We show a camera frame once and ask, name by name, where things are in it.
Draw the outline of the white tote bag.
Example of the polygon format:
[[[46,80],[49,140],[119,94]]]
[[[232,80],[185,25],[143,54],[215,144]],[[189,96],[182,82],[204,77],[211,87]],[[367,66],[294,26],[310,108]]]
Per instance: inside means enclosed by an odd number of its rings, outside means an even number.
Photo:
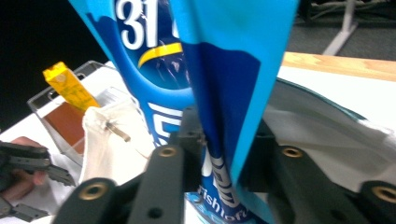
[[[144,171],[154,149],[134,98],[112,88],[108,104],[83,118],[81,182],[111,178],[117,184]],[[373,124],[302,86],[279,79],[263,119],[281,145],[306,150],[336,184],[356,191],[366,181],[396,186],[396,132]]]

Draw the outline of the clear plastic tray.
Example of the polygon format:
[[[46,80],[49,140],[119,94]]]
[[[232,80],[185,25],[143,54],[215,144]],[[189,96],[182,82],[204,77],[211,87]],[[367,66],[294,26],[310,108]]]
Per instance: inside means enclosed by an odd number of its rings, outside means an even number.
[[[118,71],[110,64],[88,61],[77,68],[74,73],[87,91],[100,106],[106,106],[130,97]],[[66,102],[52,87],[47,87],[27,104],[39,118],[59,151],[79,166],[83,163],[83,154],[79,155],[45,120],[45,116],[56,107]]]

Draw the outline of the orange-brown box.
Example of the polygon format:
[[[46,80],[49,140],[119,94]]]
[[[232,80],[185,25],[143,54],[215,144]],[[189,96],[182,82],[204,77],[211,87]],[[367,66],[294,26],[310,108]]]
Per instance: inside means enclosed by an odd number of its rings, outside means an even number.
[[[79,155],[84,152],[83,116],[84,113],[81,110],[67,102],[62,103],[45,116],[45,120],[49,125]]]

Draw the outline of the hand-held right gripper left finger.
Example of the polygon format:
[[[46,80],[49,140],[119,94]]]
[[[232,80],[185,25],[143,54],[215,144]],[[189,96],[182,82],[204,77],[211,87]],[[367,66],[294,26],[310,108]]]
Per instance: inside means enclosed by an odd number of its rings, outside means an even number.
[[[181,125],[177,134],[178,144],[184,151],[184,190],[196,191],[201,184],[203,130],[195,106],[183,110]]]

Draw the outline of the yellow drink carton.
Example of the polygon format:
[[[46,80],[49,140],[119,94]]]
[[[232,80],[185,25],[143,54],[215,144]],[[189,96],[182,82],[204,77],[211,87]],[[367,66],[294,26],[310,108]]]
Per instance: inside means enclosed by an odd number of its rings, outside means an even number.
[[[78,77],[64,62],[58,62],[43,71],[46,82],[60,94],[67,103],[81,111],[99,107],[94,97],[82,85]]]

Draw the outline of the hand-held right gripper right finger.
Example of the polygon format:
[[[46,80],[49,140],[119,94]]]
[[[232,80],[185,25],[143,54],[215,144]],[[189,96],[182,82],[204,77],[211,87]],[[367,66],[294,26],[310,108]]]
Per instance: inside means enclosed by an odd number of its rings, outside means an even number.
[[[262,120],[255,133],[240,176],[240,183],[244,190],[248,192],[267,191],[268,176],[271,170],[271,159],[275,147],[275,135],[269,126]]]

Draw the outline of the white metal stand frame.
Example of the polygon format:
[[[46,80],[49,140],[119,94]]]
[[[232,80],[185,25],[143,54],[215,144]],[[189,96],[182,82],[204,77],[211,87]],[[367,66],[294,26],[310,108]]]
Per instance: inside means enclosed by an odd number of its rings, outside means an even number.
[[[346,10],[342,27],[329,46],[323,51],[323,55],[335,56],[353,35],[358,23],[354,21],[357,0],[346,0]]]

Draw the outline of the blue snack pouch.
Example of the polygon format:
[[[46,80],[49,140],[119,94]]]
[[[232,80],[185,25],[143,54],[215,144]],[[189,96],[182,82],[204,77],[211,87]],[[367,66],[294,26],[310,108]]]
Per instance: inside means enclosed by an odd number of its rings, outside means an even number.
[[[286,49],[297,0],[69,0],[134,96],[156,146],[196,105],[206,140],[188,199],[216,223],[274,224],[240,177]]]

